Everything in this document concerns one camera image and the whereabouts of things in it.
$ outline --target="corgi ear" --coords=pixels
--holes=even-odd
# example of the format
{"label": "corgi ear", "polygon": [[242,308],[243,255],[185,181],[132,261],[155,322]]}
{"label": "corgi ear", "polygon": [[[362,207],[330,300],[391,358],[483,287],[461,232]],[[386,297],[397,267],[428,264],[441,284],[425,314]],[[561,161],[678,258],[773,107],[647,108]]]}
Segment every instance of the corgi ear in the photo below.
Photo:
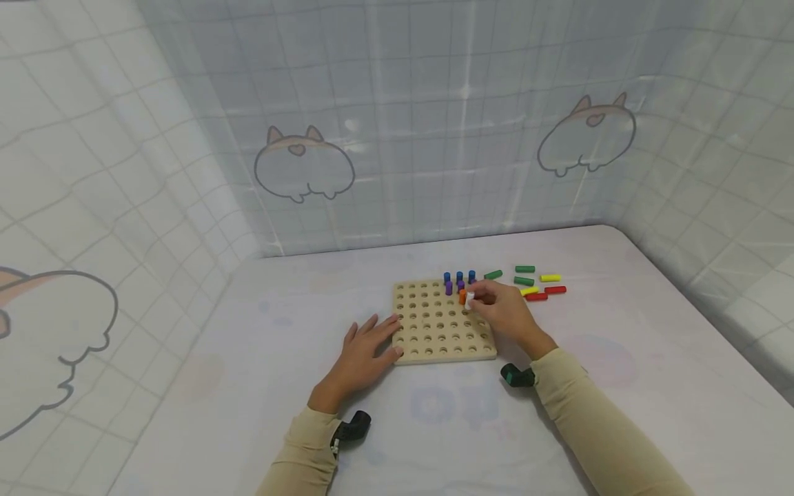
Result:
{"label": "corgi ear", "polygon": [[623,91],[618,97],[612,102],[612,105],[617,105],[618,107],[625,107],[626,106],[626,92]]}
{"label": "corgi ear", "polygon": [[318,129],[315,128],[313,125],[310,125],[306,129],[306,137],[314,141],[325,141],[324,139],[322,139],[322,134],[320,134]]}
{"label": "corgi ear", "polygon": [[579,100],[579,103],[577,103],[576,106],[573,107],[573,110],[571,110],[571,114],[589,109],[591,106],[592,104],[590,103],[590,95],[586,94],[585,96],[582,97],[581,100]]}
{"label": "corgi ear", "polygon": [[0,287],[5,286],[6,284],[15,283],[24,277],[27,277],[27,275],[20,271],[15,271],[14,269],[8,267],[0,267]]}
{"label": "corgi ear", "polygon": [[284,135],[281,134],[279,128],[275,127],[274,125],[270,126],[270,129],[268,129],[268,144],[272,143],[273,141],[278,141],[283,137]]}

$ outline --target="white table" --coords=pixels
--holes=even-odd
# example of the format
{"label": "white table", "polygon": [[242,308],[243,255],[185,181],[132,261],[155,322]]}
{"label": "white table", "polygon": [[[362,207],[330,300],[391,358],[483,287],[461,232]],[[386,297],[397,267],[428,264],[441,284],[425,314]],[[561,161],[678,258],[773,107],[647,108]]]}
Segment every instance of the white table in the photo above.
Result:
{"label": "white table", "polygon": [[[237,272],[112,494],[253,494],[352,320],[391,285],[516,264],[569,292],[531,308],[700,495],[791,494],[794,409],[619,231],[592,226],[248,262]],[[396,367],[349,407],[372,415],[331,494],[593,493],[537,396],[499,369],[526,358]]]}

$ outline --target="white curtain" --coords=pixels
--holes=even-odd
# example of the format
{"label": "white curtain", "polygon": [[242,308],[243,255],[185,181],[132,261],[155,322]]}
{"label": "white curtain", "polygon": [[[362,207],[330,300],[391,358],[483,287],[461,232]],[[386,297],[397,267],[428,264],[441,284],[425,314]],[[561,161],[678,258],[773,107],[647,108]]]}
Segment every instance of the white curtain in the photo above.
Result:
{"label": "white curtain", "polygon": [[0,494],[105,494],[258,251],[134,3],[0,2]]}

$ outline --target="cartoon corgi butt print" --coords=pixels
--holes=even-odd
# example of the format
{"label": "cartoon corgi butt print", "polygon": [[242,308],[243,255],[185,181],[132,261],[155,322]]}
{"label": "cartoon corgi butt print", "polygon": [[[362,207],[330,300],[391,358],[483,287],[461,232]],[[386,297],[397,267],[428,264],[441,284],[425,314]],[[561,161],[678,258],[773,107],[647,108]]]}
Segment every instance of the cartoon corgi butt print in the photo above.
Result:
{"label": "cartoon corgi butt print", "polygon": [[328,143],[313,125],[305,136],[268,129],[268,144],[256,156],[256,181],[269,193],[303,203],[309,194],[333,200],[353,185],[356,171],[347,154]]}
{"label": "cartoon corgi butt print", "polygon": [[116,292],[93,275],[0,267],[0,441],[69,399],[75,368],[108,347],[117,314]]}
{"label": "cartoon corgi butt print", "polygon": [[610,105],[592,105],[586,94],[559,121],[538,147],[542,169],[564,177],[574,167],[595,172],[626,153],[637,132],[637,120],[626,107],[626,93]]}

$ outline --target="heart shape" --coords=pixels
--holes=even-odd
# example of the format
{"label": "heart shape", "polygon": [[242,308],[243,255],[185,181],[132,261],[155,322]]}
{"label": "heart shape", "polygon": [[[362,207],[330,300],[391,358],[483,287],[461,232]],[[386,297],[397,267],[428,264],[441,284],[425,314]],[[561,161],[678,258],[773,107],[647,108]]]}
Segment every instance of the heart shape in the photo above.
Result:
{"label": "heart shape", "polygon": [[603,119],[606,116],[607,115],[605,113],[594,113],[593,115],[588,116],[585,122],[587,122],[588,126],[590,126],[591,128],[595,128],[597,125],[603,122]]}

